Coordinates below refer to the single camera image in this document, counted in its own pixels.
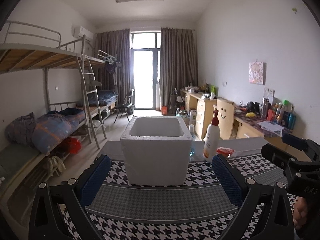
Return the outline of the person right hand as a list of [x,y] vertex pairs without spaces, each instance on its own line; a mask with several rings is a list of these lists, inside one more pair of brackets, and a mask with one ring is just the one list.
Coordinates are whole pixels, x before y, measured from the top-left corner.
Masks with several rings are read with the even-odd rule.
[[293,224],[296,230],[300,229],[306,223],[307,213],[308,206],[305,198],[298,197],[293,210]]

